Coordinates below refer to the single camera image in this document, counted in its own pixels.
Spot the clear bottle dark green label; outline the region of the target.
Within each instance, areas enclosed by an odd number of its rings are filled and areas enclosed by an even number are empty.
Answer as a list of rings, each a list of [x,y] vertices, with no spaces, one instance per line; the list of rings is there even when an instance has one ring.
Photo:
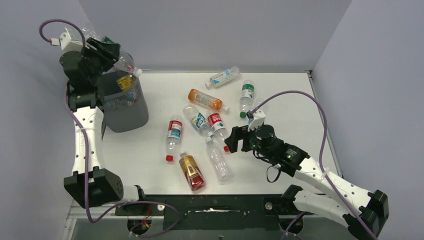
[[[123,71],[135,77],[139,77],[143,73],[143,71],[136,66],[132,56],[121,49],[120,44],[112,41],[105,35],[100,36],[89,24],[83,27],[82,33],[88,44],[84,56],[99,63],[100,69],[104,74]]]

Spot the clear bottle red white label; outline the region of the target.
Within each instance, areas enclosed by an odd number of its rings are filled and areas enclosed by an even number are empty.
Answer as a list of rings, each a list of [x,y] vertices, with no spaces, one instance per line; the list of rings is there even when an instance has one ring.
[[[226,153],[229,153],[230,149],[225,143],[225,139],[228,138],[228,133],[221,115],[217,110],[210,109],[208,110],[206,117],[214,137],[221,145],[223,150]]]

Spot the yellow juice bottle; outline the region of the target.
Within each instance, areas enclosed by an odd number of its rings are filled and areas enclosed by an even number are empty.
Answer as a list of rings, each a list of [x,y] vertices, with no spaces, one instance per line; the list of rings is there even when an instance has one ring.
[[[133,83],[136,81],[137,77],[133,74],[127,74],[116,80],[117,85],[119,86],[121,91],[128,90]]]

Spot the clear bottle green white label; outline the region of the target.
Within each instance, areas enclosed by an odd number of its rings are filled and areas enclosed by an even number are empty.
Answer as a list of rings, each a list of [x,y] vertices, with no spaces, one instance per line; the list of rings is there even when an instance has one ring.
[[[239,99],[239,117],[245,119],[247,112],[251,109],[255,95],[255,83],[248,79],[243,82]]]

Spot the clear unlabelled bottle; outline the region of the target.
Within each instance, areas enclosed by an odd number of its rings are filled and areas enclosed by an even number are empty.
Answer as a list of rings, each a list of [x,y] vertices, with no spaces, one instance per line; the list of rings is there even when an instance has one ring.
[[[219,145],[217,145],[211,137],[205,138],[205,144],[207,156],[212,162],[219,180],[222,182],[230,180],[232,178],[232,174],[226,165],[225,158],[219,148]]]

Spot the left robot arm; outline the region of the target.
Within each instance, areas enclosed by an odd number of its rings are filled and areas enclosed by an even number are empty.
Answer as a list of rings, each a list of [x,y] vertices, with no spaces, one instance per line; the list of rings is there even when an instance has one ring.
[[[141,201],[144,197],[140,186],[124,184],[104,163],[104,92],[100,80],[118,61],[120,47],[118,43],[90,37],[81,50],[65,52],[59,59],[68,77],[65,106],[73,119],[75,134],[74,164],[63,186],[84,209]]]

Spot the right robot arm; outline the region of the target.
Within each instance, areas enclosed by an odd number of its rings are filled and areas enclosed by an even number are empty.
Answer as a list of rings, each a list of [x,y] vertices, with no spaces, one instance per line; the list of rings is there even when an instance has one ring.
[[[224,142],[229,151],[235,153],[239,141],[242,141],[243,152],[255,152],[259,159],[277,167],[280,172],[325,195],[318,196],[291,185],[281,199],[281,207],[286,213],[298,210],[330,219],[346,227],[358,240],[378,238],[389,218],[389,201],[384,192],[379,189],[371,192],[322,168],[307,152],[277,138],[271,125],[265,124],[255,130],[250,130],[247,125],[235,126]]]

